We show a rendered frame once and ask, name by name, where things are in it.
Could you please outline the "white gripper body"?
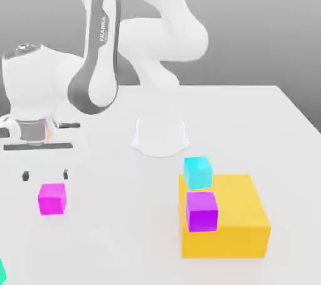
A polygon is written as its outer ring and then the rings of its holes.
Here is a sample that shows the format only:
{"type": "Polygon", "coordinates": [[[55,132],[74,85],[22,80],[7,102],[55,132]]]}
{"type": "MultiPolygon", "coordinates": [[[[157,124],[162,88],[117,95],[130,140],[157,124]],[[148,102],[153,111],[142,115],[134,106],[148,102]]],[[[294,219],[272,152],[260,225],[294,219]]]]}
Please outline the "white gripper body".
{"type": "Polygon", "coordinates": [[[73,145],[68,142],[44,144],[5,144],[1,162],[64,162],[74,158],[73,145]]]}

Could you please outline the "small magenta cube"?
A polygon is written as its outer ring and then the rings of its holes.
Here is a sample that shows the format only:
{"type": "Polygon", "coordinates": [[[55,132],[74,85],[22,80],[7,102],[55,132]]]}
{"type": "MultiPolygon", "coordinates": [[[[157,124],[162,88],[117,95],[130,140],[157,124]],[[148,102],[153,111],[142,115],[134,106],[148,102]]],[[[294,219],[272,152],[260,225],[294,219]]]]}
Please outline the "small magenta cube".
{"type": "Polygon", "coordinates": [[[38,193],[38,205],[42,215],[62,215],[67,203],[64,183],[42,184],[38,193]]]}

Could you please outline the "small cyan cube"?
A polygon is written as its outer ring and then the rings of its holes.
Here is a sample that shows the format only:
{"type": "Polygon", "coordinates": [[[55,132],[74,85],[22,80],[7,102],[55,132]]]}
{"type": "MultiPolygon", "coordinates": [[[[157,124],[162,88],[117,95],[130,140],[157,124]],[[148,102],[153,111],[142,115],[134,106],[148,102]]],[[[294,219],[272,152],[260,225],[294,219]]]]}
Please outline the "small cyan cube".
{"type": "Polygon", "coordinates": [[[213,167],[207,156],[184,158],[184,179],[189,190],[210,188],[213,167]]]}

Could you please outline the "small purple cube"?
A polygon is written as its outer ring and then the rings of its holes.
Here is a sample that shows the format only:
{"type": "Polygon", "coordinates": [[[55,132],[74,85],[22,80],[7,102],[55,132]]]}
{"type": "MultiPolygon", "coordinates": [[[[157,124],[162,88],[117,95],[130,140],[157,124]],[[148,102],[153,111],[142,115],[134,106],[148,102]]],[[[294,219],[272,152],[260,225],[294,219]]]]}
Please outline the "small purple cube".
{"type": "Polygon", "coordinates": [[[213,191],[186,193],[186,220],[189,232],[215,232],[219,208],[213,191]]]}

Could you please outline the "large yellow box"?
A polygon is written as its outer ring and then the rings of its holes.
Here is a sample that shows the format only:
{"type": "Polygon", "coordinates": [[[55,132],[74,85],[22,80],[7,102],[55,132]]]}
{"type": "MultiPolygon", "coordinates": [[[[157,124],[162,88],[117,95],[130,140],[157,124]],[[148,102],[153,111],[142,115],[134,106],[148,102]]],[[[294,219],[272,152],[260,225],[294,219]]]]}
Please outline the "large yellow box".
{"type": "Polygon", "coordinates": [[[211,188],[219,208],[215,232],[190,232],[187,185],[179,175],[179,228],[184,258],[262,258],[271,224],[250,175],[214,175],[211,188]]]}

